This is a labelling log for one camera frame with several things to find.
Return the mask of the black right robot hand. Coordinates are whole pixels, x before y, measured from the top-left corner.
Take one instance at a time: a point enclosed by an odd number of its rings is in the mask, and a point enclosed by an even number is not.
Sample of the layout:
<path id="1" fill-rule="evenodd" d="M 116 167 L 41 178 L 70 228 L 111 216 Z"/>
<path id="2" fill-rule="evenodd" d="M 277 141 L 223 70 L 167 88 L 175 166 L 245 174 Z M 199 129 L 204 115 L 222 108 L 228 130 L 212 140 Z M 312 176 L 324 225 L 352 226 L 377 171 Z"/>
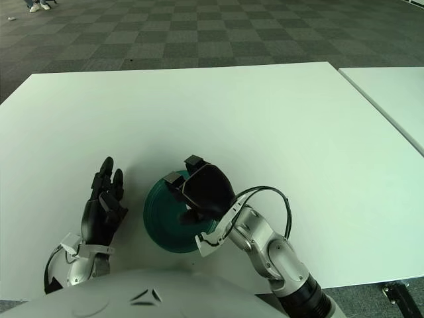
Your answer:
<path id="1" fill-rule="evenodd" d="M 185 159 L 185 167 L 188 177 L 179 172 L 163 177 L 173 198 L 186 205 L 179 222 L 183 225 L 219 222 L 235 202 L 228 177 L 216 165 L 196 155 Z"/>

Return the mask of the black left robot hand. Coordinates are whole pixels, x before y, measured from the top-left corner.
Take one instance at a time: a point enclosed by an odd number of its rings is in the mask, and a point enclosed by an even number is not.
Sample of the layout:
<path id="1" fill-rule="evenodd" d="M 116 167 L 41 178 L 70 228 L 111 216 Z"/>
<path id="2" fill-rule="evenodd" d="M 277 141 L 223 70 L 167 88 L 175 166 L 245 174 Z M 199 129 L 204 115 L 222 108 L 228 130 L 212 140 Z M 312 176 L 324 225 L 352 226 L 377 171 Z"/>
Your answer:
<path id="1" fill-rule="evenodd" d="M 93 177 L 81 219 L 81 236 L 86 244 L 109 246 L 128 212 L 121 205 L 123 171 L 113 171 L 113 164 L 112 157 L 106 157 Z"/>

